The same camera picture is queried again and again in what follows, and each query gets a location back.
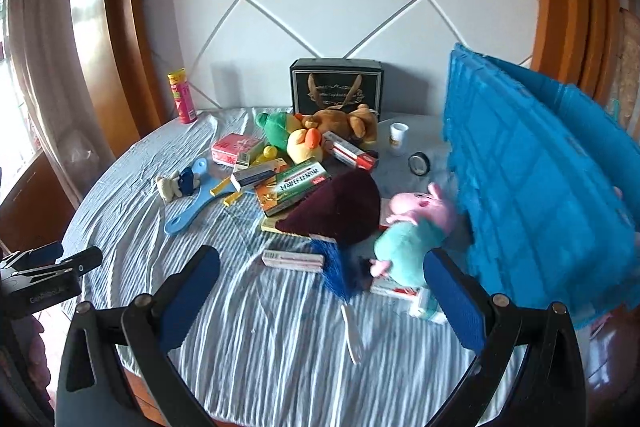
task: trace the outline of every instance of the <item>brush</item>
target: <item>brush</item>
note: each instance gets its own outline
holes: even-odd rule
[[[311,244],[314,251],[324,257],[322,267],[322,280],[324,286],[338,299],[342,301],[340,310],[344,319],[347,348],[351,356],[351,362],[360,363],[362,359],[362,340],[356,326],[353,310],[349,301],[356,291],[356,277],[350,264],[343,258],[342,251],[335,239],[321,235],[311,235]]]

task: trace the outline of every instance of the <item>blue bristles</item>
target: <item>blue bristles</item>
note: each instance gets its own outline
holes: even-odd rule
[[[333,241],[311,239],[314,251],[324,256],[322,279],[324,286],[337,298],[347,303],[353,296],[355,281],[351,277],[348,263],[342,258],[342,252]]]

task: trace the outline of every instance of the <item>blue plastic crate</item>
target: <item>blue plastic crate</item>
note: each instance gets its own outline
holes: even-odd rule
[[[593,101],[558,86],[565,88],[457,44],[443,135],[452,146],[458,203],[474,229],[469,272],[519,306],[562,301],[580,326],[638,302],[633,210],[640,192],[628,172],[616,173],[640,162],[640,150]],[[599,164],[591,155],[603,151],[609,155]]]

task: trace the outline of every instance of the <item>black box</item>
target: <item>black box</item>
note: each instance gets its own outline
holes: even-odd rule
[[[384,71],[380,62],[363,58],[299,58],[290,67],[293,110],[313,114],[320,109],[351,112],[366,103],[380,119]],[[309,75],[312,75],[310,86]],[[344,103],[361,75],[360,86]]]

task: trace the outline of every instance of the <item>yellow duck plush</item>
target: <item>yellow duck plush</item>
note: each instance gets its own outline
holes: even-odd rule
[[[322,161],[322,135],[318,129],[298,129],[289,135],[287,154],[296,165],[309,158]]]

